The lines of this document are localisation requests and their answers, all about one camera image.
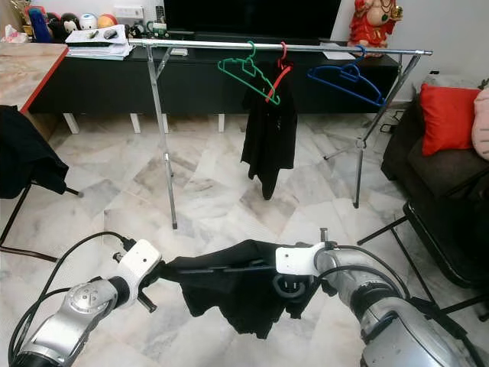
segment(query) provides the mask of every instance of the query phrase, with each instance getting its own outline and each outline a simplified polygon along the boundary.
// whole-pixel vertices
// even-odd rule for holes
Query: tv stand
[[[222,41],[223,37],[238,40],[233,34],[196,36],[220,37],[219,41]],[[259,40],[253,37],[239,37],[245,40]],[[268,40],[271,43],[280,42],[278,39]],[[165,50],[154,49],[156,63],[161,61]],[[248,52],[242,50],[189,49],[188,56],[170,57],[158,80],[162,112],[174,115],[246,113],[241,102],[247,87],[220,72],[217,63],[227,57],[247,55]],[[279,56],[279,52],[257,51],[255,60],[274,62]],[[289,52],[288,57],[294,62],[290,85],[298,113],[378,111],[378,107],[328,88],[306,75],[311,67],[344,65],[348,63],[347,60],[328,60],[321,52]],[[362,74],[386,96],[397,78],[398,63],[389,56],[383,56],[365,59],[360,62],[359,67]],[[73,93],[66,93],[67,83],[76,86]],[[154,114],[146,50],[136,47],[123,61],[65,57],[32,103],[30,110],[33,113],[60,114]]]

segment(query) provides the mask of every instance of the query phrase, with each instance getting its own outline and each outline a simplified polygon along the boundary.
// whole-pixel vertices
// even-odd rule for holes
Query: metal rack
[[[207,48],[207,49],[220,49],[220,50],[251,50],[252,46],[249,43],[238,43],[238,42],[208,42],[208,41],[174,41],[174,40],[147,40],[147,39],[130,39],[130,44],[134,46],[142,46],[146,47],[147,51],[147,68],[149,70],[150,79],[151,79],[151,90],[153,91],[154,98],[154,109],[156,111],[156,116],[158,120],[158,127],[160,129],[161,142],[163,145],[163,159],[165,162],[165,170],[167,175],[167,189],[168,196],[170,199],[170,208],[171,208],[171,216],[172,216],[172,224],[173,229],[177,228],[176,222],[176,213],[175,213],[175,201],[173,198],[173,185],[172,185],[172,176],[173,172],[171,169],[170,162],[170,152],[168,151],[167,146],[167,138],[164,131],[164,116],[161,112],[161,104],[160,104],[160,95],[158,92],[157,80],[158,77],[164,70],[164,67],[167,65],[168,59],[170,59],[170,52],[175,47],[182,48]],[[269,51],[282,51],[281,44],[254,44],[256,50],[269,50]],[[154,65],[153,59],[153,47],[165,47],[167,49],[166,53],[158,68]],[[301,45],[301,44],[288,44],[287,50],[289,52],[323,52],[323,51],[334,51],[334,52],[358,52],[359,49],[357,47],[328,47],[328,46],[313,46],[313,45]],[[389,92],[389,95],[386,97],[386,103],[379,109],[378,113],[372,120],[372,123],[367,128],[367,131],[363,134],[362,137],[357,138],[355,140],[355,144],[338,150],[334,154],[329,156],[325,156],[324,158],[328,160],[344,151],[347,151],[351,148],[357,148],[358,150],[358,160],[357,160],[357,177],[356,177],[356,188],[355,188],[355,199],[353,205],[355,208],[358,208],[358,204],[360,201],[360,185],[361,185],[361,169],[363,164],[364,150],[367,147],[367,139],[372,133],[372,131],[377,126],[378,122],[381,120],[384,113],[387,111],[390,103],[393,98],[399,92],[399,89],[406,82],[408,76],[411,71],[416,67],[422,56],[431,56],[433,54],[430,50],[395,50],[395,49],[382,49],[382,48],[365,48],[367,54],[394,54],[399,55],[400,68],[399,68],[399,77],[397,78],[396,83],[392,87]],[[402,68],[402,56],[408,55],[412,56],[410,62],[407,67],[403,70]]]

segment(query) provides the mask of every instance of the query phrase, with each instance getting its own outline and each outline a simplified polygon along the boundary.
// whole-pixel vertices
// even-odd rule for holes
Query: red cushion
[[[423,155],[443,149],[472,148],[474,100],[479,89],[421,86],[421,107],[425,119]]]

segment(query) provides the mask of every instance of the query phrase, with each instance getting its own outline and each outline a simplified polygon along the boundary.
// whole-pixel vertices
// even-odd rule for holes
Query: green hanger
[[[239,80],[240,82],[242,82],[243,84],[245,84],[246,86],[249,86],[250,88],[252,88],[256,93],[260,94],[261,96],[265,97],[265,98],[268,98],[268,92],[270,90],[272,90],[274,93],[272,94],[272,96],[270,97],[270,101],[278,106],[280,104],[280,97],[275,94],[275,88],[274,86],[272,85],[272,83],[270,83],[270,80],[268,80],[265,75],[263,74],[263,72],[258,69],[255,65],[254,65],[254,61],[253,61],[253,56],[254,54],[256,53],[256,47],[254,46],[254,43],[252,41],[248,41],[249,44],[251,44],[251,46],[253,47],[253,50],[251,52],[251,55],[248,56],[246,59],[238,59],[238,58],[234,58],[234,57],[231,57],[231,58],[228,58],[228,59],[224,59],[224,60],[221,60],[217,63],[217,68],[219,70],[221,70],[223,73],[226,73],[230,76],[232,76],[233,78],[235,78],[236,80]],[[246,80],[243,80],[242,78],[240,78],[239,76],[236,76],[235,74],[229,72],[226,70],[226,64],[227,63],[239,63],[241,64],[241,69],[243,70],[243,72],[245,72],[247,75],[249,76],[256,76],[257,73],[261,76],[261,79],[263,79],[263,81],[270,87],[269,90],[267,91],[267,94],[263,93],[262,91],[260,91],[259,89],[255,88],[254,86],[252,86],[249,82],[247,82]],[[251,71],[249,70],[246,70],[245,67],[249,67],[251,68]]]

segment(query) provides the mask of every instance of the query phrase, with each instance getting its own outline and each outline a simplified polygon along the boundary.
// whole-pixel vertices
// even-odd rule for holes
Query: hanging black garment
[[[273,286],[277,276],[275,269],[260,271],[223,272],[210,274],[181,274],[186,269],[247,267],[256,261],[261,265],[275,266],[275,250],[282,246],[248,239],[231,248],[196,258],[176,258],[159,265],[157,276],[180,283],[183,297],[192,316],[203,315],[209,308],[218,306],[222,315],[238,333],[256,333],[265,339],[283,310],[292,318],[299,319],[309,298],[290,299],[281,297]],[[308,277],[305,280],[309,290]]]
[[[282,72],[277,63],[260,63],[257,66],[272,83]],[[252,89],[247,90],[243,100],[243,107],[249,109],[250,114],[241,161],[250,164],[250,179],[258,175],[266,200],[274,193],[279,170],[293,168],[297,113],[288,83],[289,75],[277,87],[276,94],[280,97],[278,106],[265,102],[265,98]],[[259,75],[250,83],[265,94],[270,90]]]
[[[64,193],[66,166],[16,106],[0,106],[0,197],[16,197],[30,182]]]

